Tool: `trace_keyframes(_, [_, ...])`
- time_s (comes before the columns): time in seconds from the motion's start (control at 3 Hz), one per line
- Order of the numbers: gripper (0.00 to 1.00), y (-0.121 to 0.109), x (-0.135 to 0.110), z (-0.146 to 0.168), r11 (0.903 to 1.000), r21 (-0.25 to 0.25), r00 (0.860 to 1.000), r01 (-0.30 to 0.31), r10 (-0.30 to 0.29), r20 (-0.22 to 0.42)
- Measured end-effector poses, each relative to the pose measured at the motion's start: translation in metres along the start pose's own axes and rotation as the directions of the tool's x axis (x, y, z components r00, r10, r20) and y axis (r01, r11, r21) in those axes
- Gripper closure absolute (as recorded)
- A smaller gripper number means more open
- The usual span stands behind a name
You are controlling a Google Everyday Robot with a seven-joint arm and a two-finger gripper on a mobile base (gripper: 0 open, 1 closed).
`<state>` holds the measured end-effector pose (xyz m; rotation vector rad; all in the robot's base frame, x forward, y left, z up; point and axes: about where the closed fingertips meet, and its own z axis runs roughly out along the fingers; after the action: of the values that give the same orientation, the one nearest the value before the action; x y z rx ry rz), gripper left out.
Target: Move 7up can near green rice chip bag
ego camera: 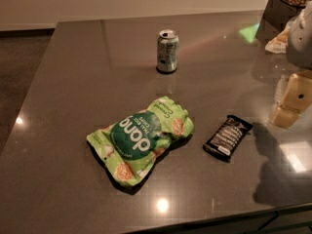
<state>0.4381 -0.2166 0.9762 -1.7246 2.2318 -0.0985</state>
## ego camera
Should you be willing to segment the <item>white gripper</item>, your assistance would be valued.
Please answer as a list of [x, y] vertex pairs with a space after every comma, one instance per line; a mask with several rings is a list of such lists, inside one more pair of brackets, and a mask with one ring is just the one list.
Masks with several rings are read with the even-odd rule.
[[[292, 22], [287, 60], [301, 68], [312, 68], [312, 2]], [[270, 123], [287, 129], [312, 104], [312, 72], [282, 75], [277, 83]]]

